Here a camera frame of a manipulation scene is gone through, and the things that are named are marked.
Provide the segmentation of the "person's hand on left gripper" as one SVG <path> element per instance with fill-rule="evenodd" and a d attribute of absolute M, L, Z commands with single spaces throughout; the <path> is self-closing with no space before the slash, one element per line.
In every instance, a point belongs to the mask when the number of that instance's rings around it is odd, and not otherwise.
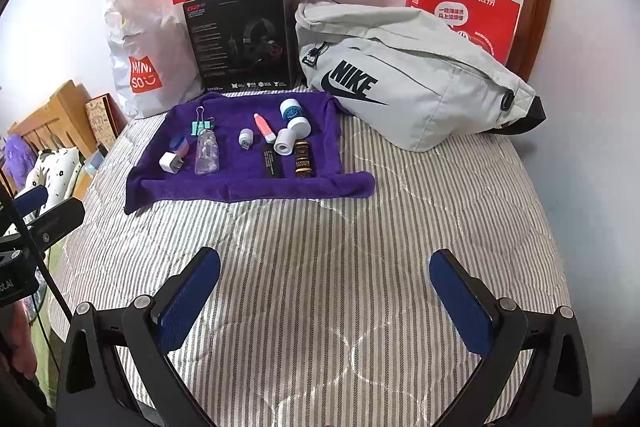
<path fill-rule="evenodd" d="M 1 335 L 8 343 L 13 366 L 27 378 L 33 379 L 37 372 L 37 357 L 25 307 L 21 301 L 1 309 Z"/>

